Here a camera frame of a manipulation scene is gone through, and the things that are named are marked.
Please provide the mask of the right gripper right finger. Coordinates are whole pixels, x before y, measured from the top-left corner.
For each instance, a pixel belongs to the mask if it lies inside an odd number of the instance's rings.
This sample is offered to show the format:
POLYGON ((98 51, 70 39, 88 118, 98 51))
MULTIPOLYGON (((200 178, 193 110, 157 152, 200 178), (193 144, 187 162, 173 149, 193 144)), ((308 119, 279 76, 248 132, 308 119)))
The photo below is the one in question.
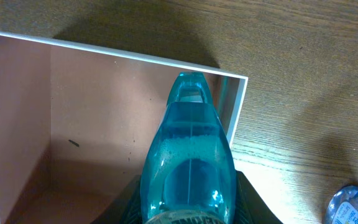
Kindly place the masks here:
POLYGON ((238 170, 236 175, 234 224, 282 224, 262 200, 247 177, 238 170))

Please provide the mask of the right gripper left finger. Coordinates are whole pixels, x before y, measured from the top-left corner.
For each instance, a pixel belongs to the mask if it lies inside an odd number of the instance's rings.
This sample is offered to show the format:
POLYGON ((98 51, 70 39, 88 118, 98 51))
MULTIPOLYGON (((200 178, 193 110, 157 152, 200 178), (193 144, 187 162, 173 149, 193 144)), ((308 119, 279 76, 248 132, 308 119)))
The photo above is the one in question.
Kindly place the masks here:
POLYGON ((91 224, 142 223, 140 175, 136 175, 91 224))

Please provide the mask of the blue mouthwash bottle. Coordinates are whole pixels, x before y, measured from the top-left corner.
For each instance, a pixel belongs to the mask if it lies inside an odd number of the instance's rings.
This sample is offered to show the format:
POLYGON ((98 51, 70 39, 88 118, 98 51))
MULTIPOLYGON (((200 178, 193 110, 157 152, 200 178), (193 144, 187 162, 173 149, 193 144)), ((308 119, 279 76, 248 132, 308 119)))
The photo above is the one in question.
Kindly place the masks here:
POLYGON ((236 171, 202 73, 182 72, 168 96, 140 181, 144 223, 232 223, 236 171))

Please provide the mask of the clear pump soap bottle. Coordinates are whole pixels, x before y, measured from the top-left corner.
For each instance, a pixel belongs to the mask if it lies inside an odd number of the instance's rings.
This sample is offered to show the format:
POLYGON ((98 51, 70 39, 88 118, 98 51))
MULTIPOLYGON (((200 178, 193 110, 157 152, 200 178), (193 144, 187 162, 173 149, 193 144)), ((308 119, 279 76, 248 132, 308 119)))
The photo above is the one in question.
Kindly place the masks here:
POLYGON ((324 224, 358 224, 358 186, 349 185, 337 191, 329 202, 324 224))

